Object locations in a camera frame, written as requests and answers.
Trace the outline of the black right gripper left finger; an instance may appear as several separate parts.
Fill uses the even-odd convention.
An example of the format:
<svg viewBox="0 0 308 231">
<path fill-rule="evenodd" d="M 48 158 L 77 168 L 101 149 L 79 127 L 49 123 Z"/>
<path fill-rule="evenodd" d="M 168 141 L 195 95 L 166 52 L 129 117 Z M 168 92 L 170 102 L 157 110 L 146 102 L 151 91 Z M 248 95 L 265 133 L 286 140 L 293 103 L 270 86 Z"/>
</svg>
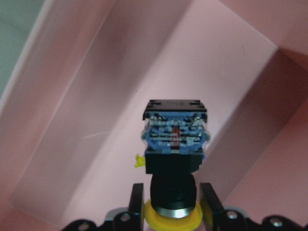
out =
<svg viewBox="0 0 308 231">
<path fill-rule="evenodd" d="M 75 220 L 66 225 L 64 231 L 142 231 L 144 223 L 144 185 L 132 187 L 128 207 L 109 211 L 101 225 L 86 219 Z"/>
</svg>

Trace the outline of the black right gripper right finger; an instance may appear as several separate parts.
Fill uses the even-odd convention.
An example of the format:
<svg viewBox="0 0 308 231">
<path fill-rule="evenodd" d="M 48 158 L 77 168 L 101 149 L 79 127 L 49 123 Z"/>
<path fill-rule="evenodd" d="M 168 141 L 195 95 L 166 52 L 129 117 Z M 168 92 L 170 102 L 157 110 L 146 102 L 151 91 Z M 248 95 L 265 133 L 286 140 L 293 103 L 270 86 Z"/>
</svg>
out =
<svg viewBox="0 0 308 231">
<path fill-rule="evenodd" d="M 208 231 L 306 231 L 308 229 L 307 225 L 301 226 L 279 215 L 267 216 L 261 223 L 256 223 L 237 208 L 225 208 L 210 183 L 200 183 L 200 206 Z"/>
</svg>

